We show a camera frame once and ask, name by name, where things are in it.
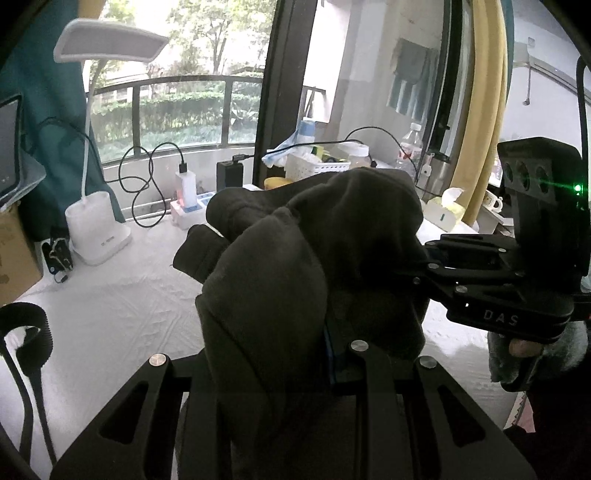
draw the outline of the black device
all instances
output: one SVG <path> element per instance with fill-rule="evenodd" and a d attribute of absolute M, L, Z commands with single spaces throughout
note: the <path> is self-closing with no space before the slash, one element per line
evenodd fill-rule
<path fill-rule="evenodd" d="M 69 242 L 68 229 L 54 226 L 51 227 L 49 242 L 41 245 L 49 273 L 57 283 L 64 283 L 68 279 L 68 273 L 74 268 Z"/>
<path fill-rule="evenodd" d="M 21 96 L 14 96 L 0 105 L 0 199 L 19 186 Z"/>
<path fill-rule="evenodd" d="M 234 155 L 232 160 L 221 161 L 216 165 L 216 191 L 221 192 L 228 187 L 242 187 L 244 165 L 241 161 L 245 155 Z"/>
<path fill-rule="evenodd" d="M 587 167 L 568 145 L 544 138 L 499 146 L 514 199 L 517 237 L 442 235 L 429 260 L 391 272 L 443 303 L 447 318 L 545 345 L 591 313 L 579 283 L 589 265 Z M 544 245 L 539 235 L 549 235 Z M 539 255 L 547 248 L 552 259 Z M 540 261 L 549 261 L 543 271 Z M 431 357 L 389 357 L 358 338 L 329 305 L 324 328 L 327 382 L 355 395 L 356 479 L 534 479 L 535 473 L 460 385 Z M 522 361 L 506 390 L 522 390 L 537 359 Z M 181 397 L 189 392 L 179 479 L 229 479 L 230 440 L 205 351 L 154 355 L 119 390 L 58 461 L 51 478 L 169 478 Z"/>

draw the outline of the green hedge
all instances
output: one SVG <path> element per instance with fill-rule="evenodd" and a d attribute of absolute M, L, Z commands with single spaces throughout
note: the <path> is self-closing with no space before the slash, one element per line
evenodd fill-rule
<path fill-rule="evenodd" d="M 260 84 L 234 84 L 230 109 L 230 122 L 234 129 L 256 128 L 260 91 Z M 223 103 L 223 91 L 171 93 L 142 99 L 139 104 L 141 135 L 220 125 Z M 132 138 L 131 102 L 94 108 L 92 127 L 99 145 L 129 140 Z"/>

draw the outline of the blue cloth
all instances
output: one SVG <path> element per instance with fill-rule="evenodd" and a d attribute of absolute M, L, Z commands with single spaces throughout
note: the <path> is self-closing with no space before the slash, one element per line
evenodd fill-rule
<path fill-rule="evenodd" d="M 23 198 L 21 219 L 35 241 L 50 236 L 52 226 L 66 225 L 64 211 L 80 200 L 83 138 L 58 125 L 38 124 L 58 117 L 84 131 L 86 94 L 80 63 L 55 63 L 53 48 L 66 24 L 78 15 L 78 0 L 52 0 L 35 20 L 0 70 L 0 100 L 16 93 L 23 97 L 23 131 L 27 148 L 35 144 L 35 159 L 47 177 Z M 113 191 L 105 183 L 100 160 L 89 154 L 87 194 L 104 190 L 111 196 L 115 218 L 124 217 Z"/>
<path fill-rule="evenodd" d="M 421 125 L 425 125 L 429 104 L 433 97 L 433 89 L 435 87 L 435 78 L 437 76 L 437 66 L 439 63 L 439 51 L 433 48 L 425 48 L 420 45 L 412 44 L 412 42 L 409 42 L 408 40 L 404 40 L 401 53 L 405 50 L 413 51 L 415 54 L 419 51 L 424 52 L 424 55 L 419 55 L 419 58 L 422 60 L 422 63 L 420 64 L 420 78 L 417 82 L 412 83 L 415 79 L 417 65 L 410 65 L 410 61 L 405 61 L 408 70 L 404 75 L 401 73 L 404 67 L 398 66 L 396 73 L 394 74 L 394 82 L 392 84 L 392 92 L 390 94 L 388 105 L 394 108 L 398 113 L 410 116 Z"/>
<path fill-rule="evenodd" d="M 503 16 L 505 17 L 505 28 L 507 30 L 507 98 L 511 87 L 513 76 L 513 56 L 515 54 L 515 15 L 513 12 L 513 0 L 501 0 Z"/>

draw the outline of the metal thermos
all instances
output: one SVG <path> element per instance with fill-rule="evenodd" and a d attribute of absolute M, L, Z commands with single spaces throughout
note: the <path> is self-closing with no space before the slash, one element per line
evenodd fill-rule
<path fill-rule="evenodd" d="M 431 175 L 427 180 L 423 200 L 428 202 L 433 197 L 441 195 L 449 183 L 449 174 L 452 167 L 449 157 L 441 152 L 435 152 L 431 156 Z"/>

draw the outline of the white mug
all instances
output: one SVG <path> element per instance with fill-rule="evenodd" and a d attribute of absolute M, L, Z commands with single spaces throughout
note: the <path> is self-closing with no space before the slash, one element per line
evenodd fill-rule
<path fill-rule="evenodd" d="M 503 199 L 487 190 L 482 200 L 482 206 L 488 208 L 491 212 L 500 213 L 503 209 Z"/>

